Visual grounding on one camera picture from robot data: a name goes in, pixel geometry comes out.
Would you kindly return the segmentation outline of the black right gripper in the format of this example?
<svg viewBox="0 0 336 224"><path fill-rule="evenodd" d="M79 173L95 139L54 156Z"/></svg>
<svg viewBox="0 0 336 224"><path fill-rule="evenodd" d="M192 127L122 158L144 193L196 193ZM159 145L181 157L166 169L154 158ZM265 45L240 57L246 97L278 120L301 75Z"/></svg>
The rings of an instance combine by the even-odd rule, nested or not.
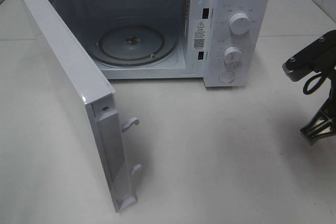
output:
<svg viewBox="0 0 336 224"><path fill-rule="evenodd" d="M317 86L320 87L328 78L331 81L329 97L313 119L300 129L302 136L309 145L314 145L318 140L335 136L335 58L320 58L317 60L317 69L320 79Z"/></svg>

